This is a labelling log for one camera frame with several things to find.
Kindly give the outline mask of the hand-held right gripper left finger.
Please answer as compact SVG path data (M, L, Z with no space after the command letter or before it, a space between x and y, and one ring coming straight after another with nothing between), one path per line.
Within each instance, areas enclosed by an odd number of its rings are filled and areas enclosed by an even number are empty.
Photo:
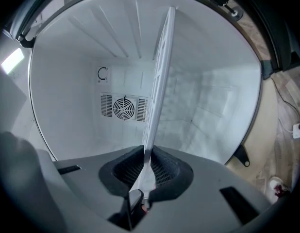
M56 161L55 166L72 192L103 219L133 229L145 216L143 192L130 191L144 167L142 145Z

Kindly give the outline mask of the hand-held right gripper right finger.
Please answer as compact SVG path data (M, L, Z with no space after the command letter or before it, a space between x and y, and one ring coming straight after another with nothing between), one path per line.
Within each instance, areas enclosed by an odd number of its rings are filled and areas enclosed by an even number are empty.
M249 232L246 225L270 206L254 186L215 161L155 147L157 186L139 233Z

